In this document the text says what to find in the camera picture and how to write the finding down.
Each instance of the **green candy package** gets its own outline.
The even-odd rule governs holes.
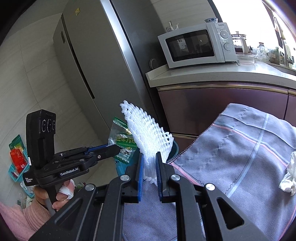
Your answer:
[[[108,144],[116,144],[120,147],[120,153],[115,156],[114,159],[124,164],[130,162],[137,149],[137,144],[135,143],[127,124],[117,117],[113,119]]]

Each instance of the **pink sweater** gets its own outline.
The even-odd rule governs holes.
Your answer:
[[[0,213],[9,229],[20,241],[29,238],[50,218],[48,210],[35,199],[31,206],[21,209],[20,206],[5,206],[0,202]]]

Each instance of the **red package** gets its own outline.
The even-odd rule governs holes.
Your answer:
[[[21,150],[17,149],[17,148],[12,149],[10,151],[10,156],[11,156],[13,164],[15,165],[15,168],[17,169],[17,172],[21,173],[22,170],[27,165],[27,162],[26,162]]]

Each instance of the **floor tile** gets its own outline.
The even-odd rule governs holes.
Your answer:
[[[21,29],[19,31],[20,46],[24,48],[37,39],[45,36],[52,38],[60,17],[61,14],[55,14],[46,18],[42,18]]]
[[[87,180],[98,170],[98,168],[100,168],[100,166],[101,163],[98,163],[97,165],[90,167],[88,173],[74,178],[73,180],[75,184],[77,185],[78,183],[88,183]]]
[[[90,144],[90,146],[95,147],[95,146],[101,146],[101,145],[103,145],[103,144],[107,144],[107,143],[103,143],[101,140],[99,140],[99,139],[95,139],[95,140]]]
[[[161,0],[150,0],[150,1],[151,1],[151,3],[153,4],[153,3],[159,2],[159,1],[161,1]]]
[[[47,35],[21,48],[26,72],[56,56],[53,43]]]
[[[62,129],[56,131],[56,133],[67,149],[82,146],[88,147],[95,139],[98,139],[82,112],[75,116]]]
[[[102,186],[108,184],[113,178],[117,177],[116,165],[112,157],[100,162],[101,166],[87,180],[87,183],[93,183],[96,186]]]
[[[25,75],[0,97],[0,141],[34,105],[36,98]]]
[[[3,164],[0,158],[0,202],[5,203],[14,181],[8,175],[8,167]]]
[[[42,109],[57,115],[56,130],[62,129],[81,112],[68,84],[63,85],[39,102]]]
[[[27,114],[40,110],[40,106],[36,104],[32,109],[30,109],[12,128],[12,130],[6,135],[4,140],[0,144],[0,158],[2,162],[7,166],[10,167],[12,160],[10,157],[10,148],[9,144],[11,141],[17,136],[20,135],[24,145],[26,146],[26,117]]]
[[[19,50],[0,64],[0,97],[25,74],[22,54]]]
[[[68,150],[64,143],[61,141],[61,139],[57,136],[57,134],[54,135],[54,152],[58,153],[61,151]]]
[[[20,50],[19,32],[5,39],[0,46],[0,65]]]
[[[17,200],[20,199],[20,195],[23,195],[24,190],[23,188],[20,186],[19,182],[16,182],[13,184],[6,200],[5,200],[5,205],[7,206],[14,206],[17,204]]]
[[[27,76],[38,102],[66,83],[57,57],[31,69]]]

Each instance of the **bowl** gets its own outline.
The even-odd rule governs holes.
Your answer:
[[[210,23],[210,22],[217,23],[218,19],[217,18],[208,18],[208,19],[205,19],[205,22],[206,23]]]

